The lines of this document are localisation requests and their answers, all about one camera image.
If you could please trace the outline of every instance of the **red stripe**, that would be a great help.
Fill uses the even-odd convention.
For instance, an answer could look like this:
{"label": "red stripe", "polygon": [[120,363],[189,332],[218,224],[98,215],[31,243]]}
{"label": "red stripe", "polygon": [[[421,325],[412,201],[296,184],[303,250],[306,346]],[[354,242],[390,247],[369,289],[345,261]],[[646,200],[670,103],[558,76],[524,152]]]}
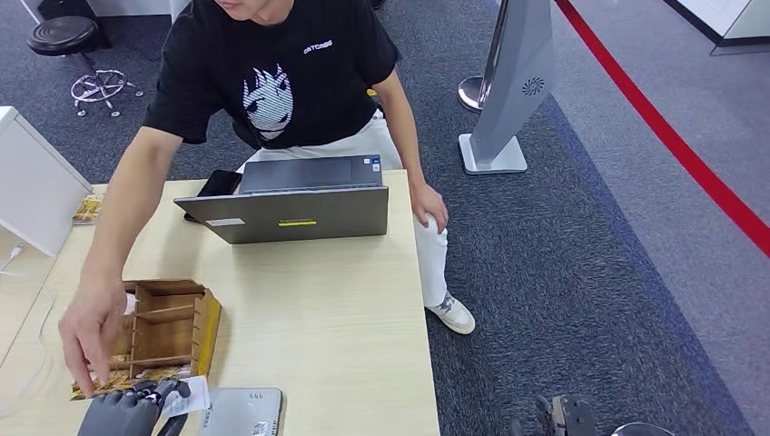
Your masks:
{"label": "red stripe", "polygon": [[588,27],[586,21],[568,0],[556,0],[561,12],[575,27],[577,34],[586,43],[604,67],[620,92],[639,112],[642,119],[655,132],[655,135],[668,148],[688,173],[696,180],[712,200],[730,217],[731,220],[751,239],[767,257],[770,257],[770,227],[754,213],[719,177],[706,165],[703,160],[690,148],[681,136],[671,127],[663,115],[650,103],[628,74],[612,57],[606,47],[599,41],[596,34]]}

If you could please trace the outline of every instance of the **speaker grille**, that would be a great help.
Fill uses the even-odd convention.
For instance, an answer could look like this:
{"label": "speaker grille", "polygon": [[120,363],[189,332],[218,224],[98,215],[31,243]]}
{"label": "speaker grille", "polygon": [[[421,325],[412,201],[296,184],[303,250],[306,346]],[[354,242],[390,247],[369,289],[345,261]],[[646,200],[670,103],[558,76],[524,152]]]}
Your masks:
{"label": "speaker grille", "polygon": [[546,82],[540,77],[532,77],[524,83],[521,87],[521,93],[524,95],[540,94],[540,91],[545,87]]}

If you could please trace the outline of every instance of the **wooden organizer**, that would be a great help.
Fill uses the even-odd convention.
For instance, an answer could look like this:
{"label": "wooden organizer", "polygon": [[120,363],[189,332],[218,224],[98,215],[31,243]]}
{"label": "wooden organizer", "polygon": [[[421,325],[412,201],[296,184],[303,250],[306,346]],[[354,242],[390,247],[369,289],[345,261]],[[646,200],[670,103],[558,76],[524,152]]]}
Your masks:
{"label": "wooden organizer", "polygon": [[123,332],[112,370],[134,379],[145,369],[190,365],[190,375],[208,375],[222,307],[212,292],[192,280],[125,282],[136,296],[134,313],[123,317]]}

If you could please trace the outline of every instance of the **stool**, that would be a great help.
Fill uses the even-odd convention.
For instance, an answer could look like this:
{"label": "stool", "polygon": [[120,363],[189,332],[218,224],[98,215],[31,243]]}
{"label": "stool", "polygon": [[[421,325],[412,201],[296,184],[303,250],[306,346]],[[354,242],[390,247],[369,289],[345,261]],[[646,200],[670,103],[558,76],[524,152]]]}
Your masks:
{"label": "stool", "polygon": [[120,93],[124,87],[134,89],[137,97],[144,95],[125,78],[118,70],[94,70],[94,61],[83,53],[83,50],[95,44],[99,27],[90,18],[84,16],[59,16],[42,22],[26,40],[27,45],[35,53],[43,56],[74,55],[91,72],[77,79],[70,95],[74,99],[77,116],[85,116],[86,111],[81,103],[105,102],[110,108],[110,116],[120,116],[120,111],[113,108],[109,98]]}

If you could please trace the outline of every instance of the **man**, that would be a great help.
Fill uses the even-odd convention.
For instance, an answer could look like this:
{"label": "man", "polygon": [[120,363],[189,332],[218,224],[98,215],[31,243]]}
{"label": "man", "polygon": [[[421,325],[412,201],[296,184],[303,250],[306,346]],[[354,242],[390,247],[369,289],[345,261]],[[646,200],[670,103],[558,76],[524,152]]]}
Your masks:
{"label": "man", "polygon": [[205,142],[209,117],[221,109],[239,136],[261,147],[250,160],[379,154],[383,169],[405,168],[423,302],[453,331],[473,331],[473,316],[447,292],[449,216],[422,174],[398,57],[368,0],[193,0],[166,40],[158,95],[115,170],[80,286],[59,322],[67,367],[85,392],[93,392],[88,362],[102,381],[109,376],[126,305],[123,266],[173,156],[183,141]]}

